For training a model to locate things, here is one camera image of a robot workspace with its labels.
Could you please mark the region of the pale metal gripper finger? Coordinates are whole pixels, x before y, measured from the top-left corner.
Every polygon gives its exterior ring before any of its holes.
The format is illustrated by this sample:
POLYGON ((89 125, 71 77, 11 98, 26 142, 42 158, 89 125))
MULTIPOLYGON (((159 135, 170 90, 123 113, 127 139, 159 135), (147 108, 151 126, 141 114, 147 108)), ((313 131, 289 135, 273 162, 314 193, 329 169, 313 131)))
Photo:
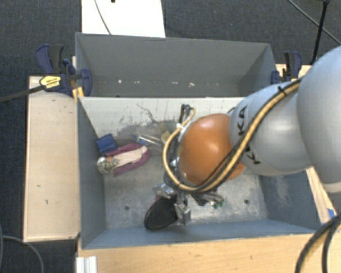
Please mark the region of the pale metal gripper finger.
POLYGON ((183 225, 188 224, 189 221, 191 220, 190 208, 183 202, 175 203, 174 208, 175 208, 176 215, 178 217, 179 222, 183 225))
POLYGON ((162 183, 162 184, 156 184, 152 188, 155 196, 163 197, 163 198, 171 198, 175 195, 175 191, 172 187, 169 185, 162 183))

